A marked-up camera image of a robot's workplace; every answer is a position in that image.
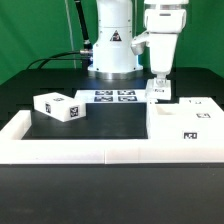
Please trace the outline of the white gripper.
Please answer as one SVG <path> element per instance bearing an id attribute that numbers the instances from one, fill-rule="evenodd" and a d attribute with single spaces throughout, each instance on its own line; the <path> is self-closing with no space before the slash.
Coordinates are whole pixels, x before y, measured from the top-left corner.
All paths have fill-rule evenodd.
<path id="1" fill-rule="evenodd" d="M 171 71 L 179 34 L 186 24 L 185 9 L 147 9 L 145 27 L 149 36 L 151 72 L 156 74 L 159 87 L 166 85 L 166 75 Z"/>

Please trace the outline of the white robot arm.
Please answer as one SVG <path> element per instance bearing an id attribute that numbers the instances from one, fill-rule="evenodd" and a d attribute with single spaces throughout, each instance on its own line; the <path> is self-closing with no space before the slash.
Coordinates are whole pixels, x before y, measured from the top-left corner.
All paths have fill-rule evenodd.
<path id="1" fill-rule="evenodd" d="M 176 43 L 186 24 L 189 0 L 144 0 L 145 31 L 135 35 L 132 0 L 96 0 L 98 39 L 93 45 L 89 75 L 128 79 L 143 70 L 138 56 L 150 53 L 151 72 L 161 82 L 170 74 Z"/>

